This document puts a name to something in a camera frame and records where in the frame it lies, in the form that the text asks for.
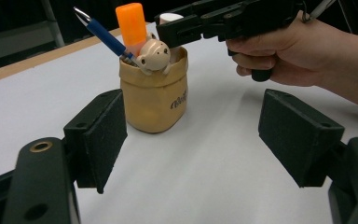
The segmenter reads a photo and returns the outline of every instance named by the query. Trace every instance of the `toy figure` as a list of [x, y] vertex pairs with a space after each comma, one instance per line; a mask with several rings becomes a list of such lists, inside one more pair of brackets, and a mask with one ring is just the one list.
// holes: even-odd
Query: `toy figure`
[[171, 52], [168, 46], [149, 33], [136, 61], [146, 75], [151, 75], [153, 71], [158, 70], [164, 70], [163, 74], [167, 75], [171, 69], [170, 58]]

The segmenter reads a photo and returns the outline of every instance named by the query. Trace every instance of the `black machine part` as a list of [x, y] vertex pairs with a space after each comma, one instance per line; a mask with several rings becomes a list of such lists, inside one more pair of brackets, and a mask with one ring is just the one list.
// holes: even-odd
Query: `black machine part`
[[0, 175], [0, 223], [80, 223], [74, 182], [103, 193], [127, 137], [122, 90], [95, 97], [64, 133], [27, 144]]
[[258, 131], [299, 187], [320, 187], [331, 178], [328, 195], [335, 224], [358, 223], [358, 137], [341, 143], [341, 125], [274, 90], [265, 92]]

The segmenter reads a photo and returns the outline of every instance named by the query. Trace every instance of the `gun grip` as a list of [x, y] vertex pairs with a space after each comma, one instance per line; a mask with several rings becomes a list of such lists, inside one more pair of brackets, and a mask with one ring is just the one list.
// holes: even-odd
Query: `gun grip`
[[[228, 56], [234, 56], [237, 52], [228, 49]], [[252, 79], [256, 82], [263, 82], [269, 80], [271, 77], [272, 69], [269, 70], [252, 70]]]

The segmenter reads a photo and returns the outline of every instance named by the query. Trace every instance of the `table surface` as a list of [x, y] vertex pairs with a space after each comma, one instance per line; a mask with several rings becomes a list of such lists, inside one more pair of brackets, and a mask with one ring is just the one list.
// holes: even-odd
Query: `table surface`
[[[157, 33], [155, 23], [147, 29]], [[94, 41], [57, 59], [40, 55], [42, 63], [12, 76], [2, 69], [0, 174], [27, 143], [63, 138], [63, 126], [96, 95], [120, 88], [118, 57]], [[82, 223], [331, 223], [330, 180], [300, 189], [258, 137], [264, 91], [293, 94], [343, 125], [344, 143], [358, 136], [358, 105], [316, 87], [239, 77], [216, 38], [184, 47], [185, 114], [164, 133], [128, 125], [104, 194], [76, 189]]]

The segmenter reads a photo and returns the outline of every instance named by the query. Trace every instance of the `bolt hole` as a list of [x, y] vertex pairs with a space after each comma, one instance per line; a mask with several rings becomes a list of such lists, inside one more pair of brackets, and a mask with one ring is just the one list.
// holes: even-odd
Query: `bolt hole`
[[35, 145], [33, 145], [30, 148], [30, 151], [32, 151], [32, 152], [42, 152], [42, 151], [48, 150], [52, 146], [53, 146], [53, 144], [51, 142], [39, 142], [39, 143], [36, 143]]
[[24, 218], [27, 221], [34, 221], [41, 218], [48, 211], [48, 206], [45, 203], [37, 204], [25, 213]]

